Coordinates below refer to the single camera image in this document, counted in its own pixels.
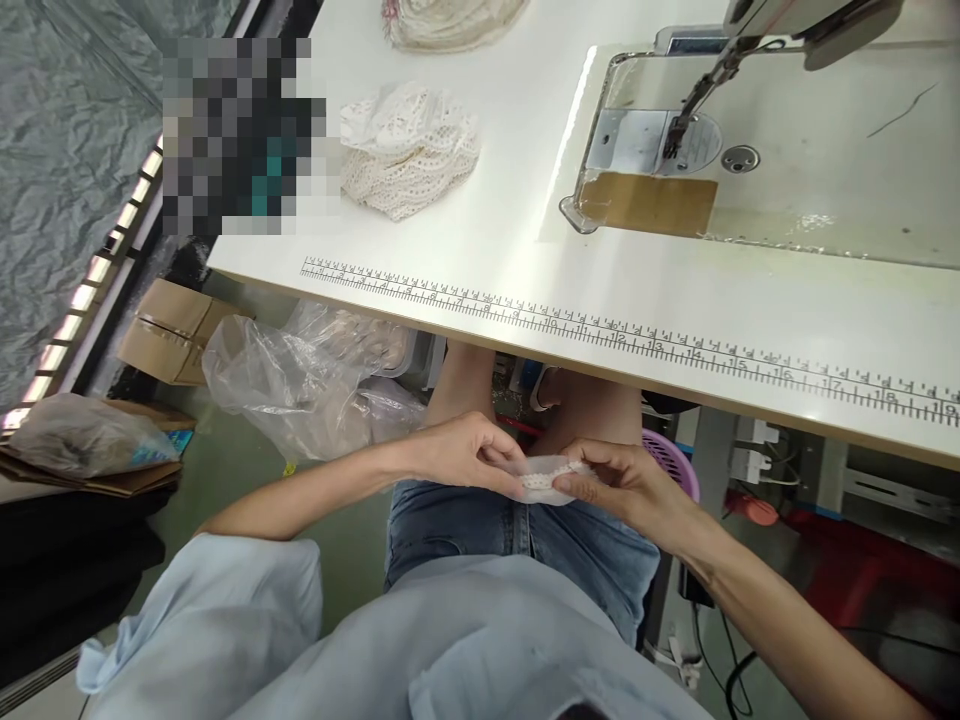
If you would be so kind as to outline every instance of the plastic basket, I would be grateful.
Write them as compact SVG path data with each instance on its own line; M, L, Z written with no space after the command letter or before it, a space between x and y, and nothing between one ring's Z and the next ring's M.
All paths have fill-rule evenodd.
M646 429L643 431L643 447L695 503L700 502L700 482L680 448L663 435Z

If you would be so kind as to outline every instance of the jeans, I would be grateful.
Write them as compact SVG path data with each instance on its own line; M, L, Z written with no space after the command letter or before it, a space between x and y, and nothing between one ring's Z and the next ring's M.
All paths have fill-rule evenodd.
M524 505L479 488L406 480L393 491L384 590L423 563L451 555L529 555L565 575L631 647L660 562L649 540L599 508Z

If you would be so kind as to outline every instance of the sleeve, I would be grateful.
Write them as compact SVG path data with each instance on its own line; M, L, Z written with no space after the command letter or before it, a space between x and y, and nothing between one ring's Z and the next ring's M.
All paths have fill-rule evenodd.
M315 543L199 535L113 646L84 643L77 685L100 720L223 718L317 641L321 608Z

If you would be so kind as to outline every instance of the white lace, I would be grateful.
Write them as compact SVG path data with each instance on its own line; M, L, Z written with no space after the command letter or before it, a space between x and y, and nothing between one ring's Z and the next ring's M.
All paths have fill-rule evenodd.
M387 86L340 110L343 191L403 220L460 185L480 156L476 115L448 92Z
M503 35L527 0L384 0L383 21L395 47L461 52Z
M520 482L523 483L523 486L527 490L549 490L553 487L553 481L556 478L561 475L567 475L568 473L596 477L596 474L589 466L582 462L573 461L566 465L561 465L556 470L551 470L550 472L521 475Z

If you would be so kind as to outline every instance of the gray tarp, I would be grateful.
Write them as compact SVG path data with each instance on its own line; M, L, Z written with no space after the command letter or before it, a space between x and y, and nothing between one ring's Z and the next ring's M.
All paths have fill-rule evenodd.
M159 49L216 37L238 0L0 0L0 411L160 134Z

